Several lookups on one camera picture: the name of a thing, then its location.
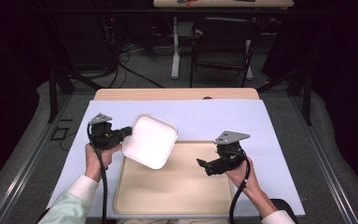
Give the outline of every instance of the wrist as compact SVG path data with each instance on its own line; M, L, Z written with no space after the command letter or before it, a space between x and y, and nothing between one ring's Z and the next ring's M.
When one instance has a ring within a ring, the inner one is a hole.
M96 182L100 182L102 177L101 177L101 170L100 168L93 168L93 169L86 169L86 173L84 174L86 177L91 178L93 180L95 180Z
M246 192L244 191L244 193L252 204L255 205L262 218L278 211L269 196L261 188L250 189Z

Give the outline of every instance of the white cuff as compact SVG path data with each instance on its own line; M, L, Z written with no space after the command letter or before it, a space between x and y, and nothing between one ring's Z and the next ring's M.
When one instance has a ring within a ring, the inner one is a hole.
M99 184L95 180L80 175L67 191L75 197L91 203L98 186Z
M280 210L272 213L271 215L261 220L262 224L292 224L295 223L287 214L286 211Z

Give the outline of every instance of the black curtain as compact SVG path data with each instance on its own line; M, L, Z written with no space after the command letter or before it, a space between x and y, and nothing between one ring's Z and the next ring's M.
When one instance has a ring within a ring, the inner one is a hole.
M48 60L16 8L0 1L0 171L34 116L36 88L48 80Z
M325 31L321 35L328 38L327 45L312 55L318 56L311 66L312 89L324 98L337 146L358 175L358 1L295 2L294 8L328 9L334 16L328 20L335 22L283 21L263 72L276 78L300 66L318 31Z

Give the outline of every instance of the black cable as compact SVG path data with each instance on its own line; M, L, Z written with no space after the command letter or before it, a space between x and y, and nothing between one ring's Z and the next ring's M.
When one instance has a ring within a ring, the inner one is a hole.
M123 50L121 51L122 53L118 55L118 59L121 61L121 62L124 62L124 63L127 63L130 61L130 58L131 58L131 53L133 50L136 50L136 48L130 48L128 46L124 46L123 47ZM122 57L126 55L128 58L127 60L124 60Z
M118 89L120 89L121 87L123 87L124 83L126 82L127 80L127 70L126 70L126 73L124 74L124 79L123 81L121 82L121 85L119 87L117 87Z
M235 151L217 150L217 152L221 152L221 151L224 151L225 154L233 154L233 155L236 155L236 156L246 159L246 157L243 155L243 153L241 154L241 153L235 152Z
M113 74L115 72L115 69L117 68L117 65L112 64L111 67L108 67L104 72L102 72L101 74L96 74L96 75L87 75L87 74L82 74L83 77L86 77L88 79L98 79L98 78L102 78L102 77L107 77L111 74Z
M115 83L115 81L116 81L117 74L118 74L118 67L116 67L115 77L113 77L113 79L112 79L112 81L110 82L109 86L107 86L107 89L110 89L110 88L113 86L113 83Z
M161 86L161 85L158 84L157 82L155 82L155 81L153 81L153 80L151 80L151 79L149 79L149 78L147 78L147 77L142 76L141 74L138 74L138 73L136 73L136 72L130 70L130 68L126 67L126 66L125 66L123 63L121 63L121 62L119 62L118 65L120 65L122 68L126 69L127 71L133 73L133 74L136 75L137 77L141 77L141 78L143 78L143 79L146 79L147 81L149 81L149 82L155 84L156 86L158 86L158 87L160 87L160 88L164 88L163 86Z
M75 133L77 133L77 132L73 132L73 133L70 133L70 134L66 135L66 136L60 141L60 148L61 148L62 150L64 150L64 151L69 151L69 150L70 150L70 148L64 148L64 147L62 146L62 142L63 142L66 138L68 138L69 136L74 135Z
M246 188L246 182L248 181L249 175L251 173L251 164L250 164L248 158L245 158L245 161L246 161L245 178L243 179L242 183L238 187L237 192L235 193L234 198L231 201L231 206L229 207L229 223L230 224L235 224L235 220L234 220L235 204L237 203L238 198L240 198L240 195L241 195L243 189Z
M101 152L97 149L91 141L91 134L90 134L90 125L87 126L87 136L89 138L89 144L94 149L95 154L97 155L98 160L100 161L101 165L101 176L103 178L103 217L102 222L103 224L106 223L106 204L107 204L107 180L106 180L106 171L103 165L103 159L101 156Z

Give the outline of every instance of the wire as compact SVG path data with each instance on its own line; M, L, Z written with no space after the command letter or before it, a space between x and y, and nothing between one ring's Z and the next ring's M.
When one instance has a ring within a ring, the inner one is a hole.
M103 71L101 74L96 74L96 75L89 75L87 76L87 74L81 74L83 77L86 77L88 79L97 79L97 78L101 78L101 77L107 77L109 76L110 74L114 73L115 72L115 69L117 68L117 66L111 66L111 67L108 67L106 68L105 71Z
M155 81L153 81L153 80L151 80L151 79L149 79L149 78L147 78L147 77L142 76L141 74L138 74L138 73L136 73L136 72L130 70L130 68L126 67L122 62L119 62L118 65L120 65L122 68L126 69L127 71L133 73L133 74L136 75L137 77L141 77L141 78L143 78L143 79L146 79L147 81L149 81L149 82L155 84L156 86L158 86L158 87L160 87L160 88L164 88L163 86L161 86L161 85L158 84L157 82L155 82Z
M179 43L178 43L178 46L180 46L182 43L184 43L185 41L191 39L191 37L185 37L183 38ZM171 49L170 51L168 52L160 52L158 51L158 49ZM157 54L161 54L161 55L165 55L165 54L170 54L172 53L174 50L174 44L170 45L170 46L160 46L160 47L153 47L153 51L156 52Z
M237 192L235 193L234 198L231 201L231 206L229 207L229 223L230 224L235 224L235 220L234 220L235 204L237 203L238 198L240 198L240 195L241 195L243 189L246 188L246 182L248 181L249 175L251 173L251 164L250 164L250 162L249 162L247 157L245 157L245 161L246 161L245 178L243 179L242 183L238 187Z
M107 89L110 89L110 88L113 86L113 83L115 83L115 81L116 81L117 74L118 74L118 67L116 68L115 77L113 77L113 79L112 79L112 81L110 82L109 86L107 86Z
M119 87L117 87L118 89L120 89L121 87L123 87L124 82L126 81L126 79L127 79L127 70L126 70L126 73L124 74L124 80L123 80L123 82L121 82L121 85L120 85Z
M64 151L69 151L69 150L71 149L71 148L64 148L64 147L62 146L62 142L63 142L66 138L68 138L69 136L74 135L75 133L77 133L77 132L73 132L73 133L70 133L70 134L66 135L66 136L60 141L60 148L61 148L62 150L64 150Z
M100 161L101 165L101 176L103 178L103 217L102 217L102 223L106 223L106 204L107 204L107 179L106 179L106 171L103 165L103 159L101 156L101 151L97 149L94 144L91 141L91 134L90 134L90 125L87 125L87 136L89 138L89 144L94 149L95 154L97 155L98 160Z
M167 17L164 17L165 21L167 22L168 26L170 27L172 33L174 33L173 28L171 27L170 22L168 21Z
M124 49L122 50L122 53L118 56L118 58L122 61L122 62L129 62L130 58L131 58L131 53L137 50L141 50L144 48L139 48L139 46L137 44L128 44L127 46L123 47ZM128 59L127 60L123 60L121 57L128 55Z
M243 157L243 158L246 158L243 154L240 154L239 152L234 152L234 151L225 151L225 150L217 150L218 152L220 151L224 151L225 153L227 154L234 154L234 155L237 155L237 156L240 156L240 157Z

